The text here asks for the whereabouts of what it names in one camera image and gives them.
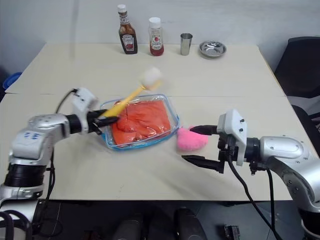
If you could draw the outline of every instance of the red food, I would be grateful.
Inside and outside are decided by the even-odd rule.
[[[147,139],[171,129],[166,107],[161,100],[128,104],[111,127],[117,145]]]

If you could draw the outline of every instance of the pink sponge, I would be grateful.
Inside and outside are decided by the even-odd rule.
[[[208,143],[208,136],[202,135],[186,128],[177,131],[177,146],[183,151],[194,151],[203,148]]]

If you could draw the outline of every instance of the white brush head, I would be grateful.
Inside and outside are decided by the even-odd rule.
[[[141,81],[141,85],[145,89],[151,90],[156,85],[159,84],[162,77],[163,77],[163,75],[162,75],[161,71],[156,67],[152,67],[151,69],[145,71],[143,79]]]

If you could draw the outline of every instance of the bottle label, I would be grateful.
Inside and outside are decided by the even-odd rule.
[[[120,17],[120,24],[128,24],[129,23],[129,18],[127,15],[119,16],[119,17]]]
[[[152,29],[151,31],[151,48],[153,50],[160,50],[162,48],[163,41],[159,29]]]
[[[135,38],[132,35],[125,34],[122,36],[122,42],[124,44],[124,47],[127,51],[134,51],[135,50]]]

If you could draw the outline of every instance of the glass baking dish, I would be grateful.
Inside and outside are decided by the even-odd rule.
[[[120,99],[114,99],[110,101],[106,101],[100,106],[100,109],[111,109],[116,102],[123,100],[123,98]],[[170,129],[167,131],[164,131],[162,133],[159,133],[157,135],[154,135],[152,137],[148,137],[146,139],[134,141],[134,142],[129,142],[129,143],[123,143],[123,144],[116,144],[114,137],[113,137],[113,132],[112,132],[112,127],[111,126],[106,126],[103,130],[102,137],[106,143],[106,145],[109,148],[116,149],[116,150],[129,150],[129,149],[139,149],[139,148],[144,148],[148,147],[154,144],[157,144],[161,141],[164,141],[168,138],[170,138],[172,135],[174,135],[177,131],[177,129],[180,127],[180,119],[174,108],[172,107],[169,99],[167,96],[163,94],[152,94],[152,95],[142,95],[142,96],[137,96],[134,98],[130,104],[138,103],[138,102],[148,102],[148,101],[163,101],[163,105],[165,107],[168,120],[170,123]]]

